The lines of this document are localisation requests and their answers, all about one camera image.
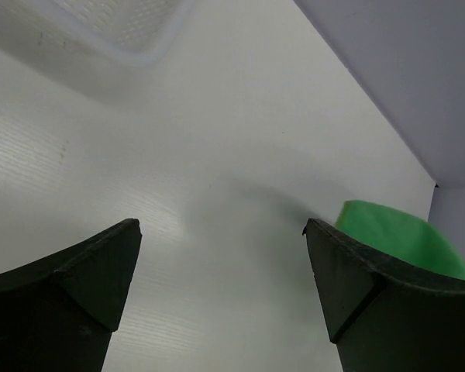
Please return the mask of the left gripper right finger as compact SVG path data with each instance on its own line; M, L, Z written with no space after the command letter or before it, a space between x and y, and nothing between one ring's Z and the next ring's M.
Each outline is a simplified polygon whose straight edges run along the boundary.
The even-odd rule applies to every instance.
M465 281L412 266L321 219L303 230L344 371L465 371Z

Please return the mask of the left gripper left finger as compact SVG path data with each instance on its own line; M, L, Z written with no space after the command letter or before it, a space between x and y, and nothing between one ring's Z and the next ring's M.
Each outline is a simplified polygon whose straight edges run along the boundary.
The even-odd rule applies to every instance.
M138 219L0 274L0 371L100 371L138 260Z

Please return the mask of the green microfiber towel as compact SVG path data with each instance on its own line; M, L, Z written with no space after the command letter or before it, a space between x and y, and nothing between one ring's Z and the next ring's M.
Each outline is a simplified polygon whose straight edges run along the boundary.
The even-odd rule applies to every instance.
M355 240L408 264L465 280L465 259L427 221L368 201L346 201L336 228Z

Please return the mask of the white perforated plastic basket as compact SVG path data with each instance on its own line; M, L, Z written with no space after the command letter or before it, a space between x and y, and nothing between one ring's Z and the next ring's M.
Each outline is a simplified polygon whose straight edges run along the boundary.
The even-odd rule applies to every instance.
M96 53L126 67L149 67L168 51L192 1L0 1L0 31L31 33L40 45Z

